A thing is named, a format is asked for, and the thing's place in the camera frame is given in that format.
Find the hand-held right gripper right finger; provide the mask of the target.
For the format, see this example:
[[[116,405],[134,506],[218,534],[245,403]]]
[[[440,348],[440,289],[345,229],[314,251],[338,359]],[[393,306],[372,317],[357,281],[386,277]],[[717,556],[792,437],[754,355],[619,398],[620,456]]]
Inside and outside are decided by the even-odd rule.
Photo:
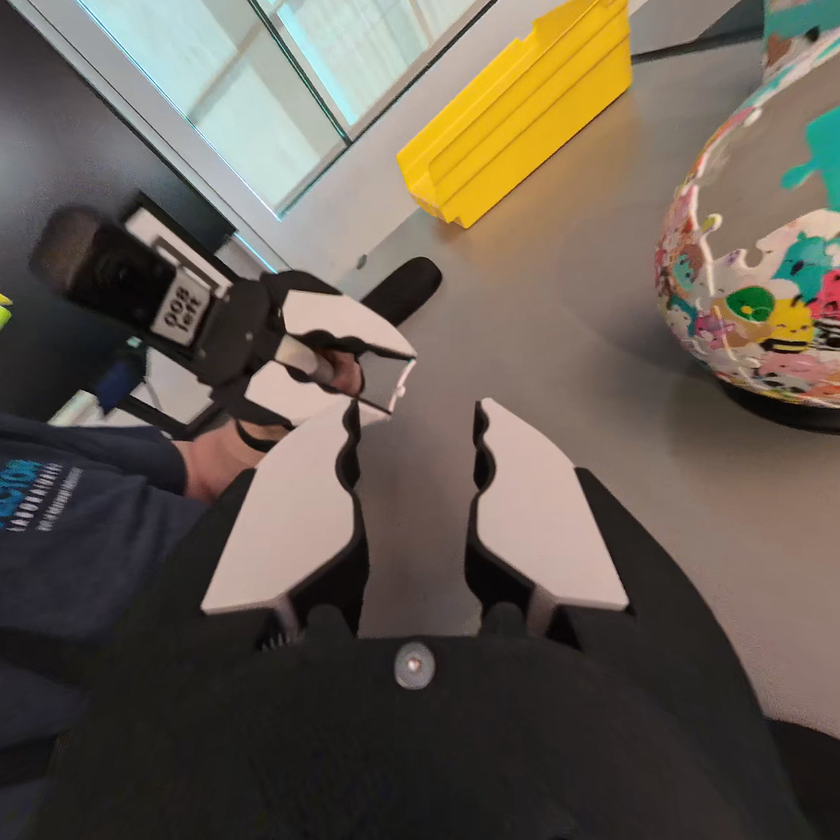
[[[481,620],[510,605],[527,633],[549,636],[569,608],[625,613],[630,599],[572,460],[489,397],[472,429],[465,581]]]

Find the black ball stand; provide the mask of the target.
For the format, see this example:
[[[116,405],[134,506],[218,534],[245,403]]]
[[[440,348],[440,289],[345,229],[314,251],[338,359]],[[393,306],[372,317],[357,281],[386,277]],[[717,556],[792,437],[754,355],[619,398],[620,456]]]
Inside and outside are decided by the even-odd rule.
[[[839,409],[793,404],[719,381],[732,402],[756,417],[784,427],[829,436],[839,435]]]

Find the person's left forearm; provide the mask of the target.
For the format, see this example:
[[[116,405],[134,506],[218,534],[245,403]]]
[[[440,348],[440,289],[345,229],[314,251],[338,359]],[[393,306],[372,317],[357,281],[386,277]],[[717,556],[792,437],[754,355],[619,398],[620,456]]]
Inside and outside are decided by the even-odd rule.
[[[175,440],[172,445],[183,465],[182,496],[207,506],[214,503],[228,483],[215,438],[206,434],[193,441]]]

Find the colourful puzzle box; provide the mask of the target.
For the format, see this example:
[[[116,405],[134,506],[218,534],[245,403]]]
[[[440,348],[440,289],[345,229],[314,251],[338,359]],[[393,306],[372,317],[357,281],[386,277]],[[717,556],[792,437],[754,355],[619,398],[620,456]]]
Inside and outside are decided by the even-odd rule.
[[[838,26],[838,1],[764,1],[764,75],[782,68]]]

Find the yellow plastic bin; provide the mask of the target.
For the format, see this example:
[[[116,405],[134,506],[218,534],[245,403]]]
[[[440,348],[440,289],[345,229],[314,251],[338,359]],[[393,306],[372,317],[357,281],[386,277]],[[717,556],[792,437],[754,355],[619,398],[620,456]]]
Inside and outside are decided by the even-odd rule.
[[[632,85],[626,1],[573,1],[532,23],[396,156],[426,213],[469,228]]]

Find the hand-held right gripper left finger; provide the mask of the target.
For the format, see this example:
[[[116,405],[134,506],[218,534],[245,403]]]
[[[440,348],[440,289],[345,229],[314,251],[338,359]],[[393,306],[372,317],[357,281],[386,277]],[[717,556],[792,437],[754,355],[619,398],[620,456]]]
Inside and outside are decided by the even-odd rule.
[[[205,616],[269,611],[287,641],[313,609],[359,632],[368,544],[355,485],[359,404],[341,396],[262,458],[206,589]]]

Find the person's left hand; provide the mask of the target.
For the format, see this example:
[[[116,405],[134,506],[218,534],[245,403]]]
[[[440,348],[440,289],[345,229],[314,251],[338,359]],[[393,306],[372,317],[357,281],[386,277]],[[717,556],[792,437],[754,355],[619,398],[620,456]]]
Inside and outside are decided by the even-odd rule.
[[[350,353],[333,350],[325,350],[323,355],[334,372],[332,387],[345,395],[357,396],[363,385],[363,374],[355,357]],[[259,465],[267,454],[263,451],[266,445],[274,445],[283,440],[289,430],[279,424],[260,425],[230,419],[225,425],[206,434],[215,438],[224,459],[227,489],[240,473]]]

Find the glass window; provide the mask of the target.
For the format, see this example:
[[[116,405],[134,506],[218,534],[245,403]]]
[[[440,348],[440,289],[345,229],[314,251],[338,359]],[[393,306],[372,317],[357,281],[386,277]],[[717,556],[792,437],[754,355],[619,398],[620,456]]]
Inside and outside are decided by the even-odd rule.
[[[209,200],[266,241],[488,6],[9,4]]]

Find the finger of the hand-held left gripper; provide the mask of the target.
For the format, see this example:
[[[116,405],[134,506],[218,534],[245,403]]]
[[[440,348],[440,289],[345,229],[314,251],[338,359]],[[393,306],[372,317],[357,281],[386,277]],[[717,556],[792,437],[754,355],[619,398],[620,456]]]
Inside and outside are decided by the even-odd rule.
[[[289,290],[278,311],[285,332],[275,361],[299,371],[318,384],[332,384],[335,372],[319,352],[336,346],[341,352],[373,353],[399,360],[397,384],[405,384],[417,362],[417,353],[399,330],[359,301],[341,293]]]
[[[363,384],[358,395],[351,397],[329,384],[335,373],[327,360],[319,360],[301,368],[294,364],[270,361],[250,380],[246,399],[277,416],[293,428],[305,424],[328,410],[354,399],[361,427],[386,423],[397,402],[405,395],[406,381],[415,360],[362,358]]]

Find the colourful puzzle ball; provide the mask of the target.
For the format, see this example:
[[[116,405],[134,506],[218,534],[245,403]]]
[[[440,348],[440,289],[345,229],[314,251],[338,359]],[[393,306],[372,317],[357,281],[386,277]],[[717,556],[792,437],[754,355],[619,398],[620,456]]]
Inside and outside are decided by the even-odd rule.
[[[783,68],[675,190],[654,252],[658,308],[718,381],[839,407],[838,55]]]

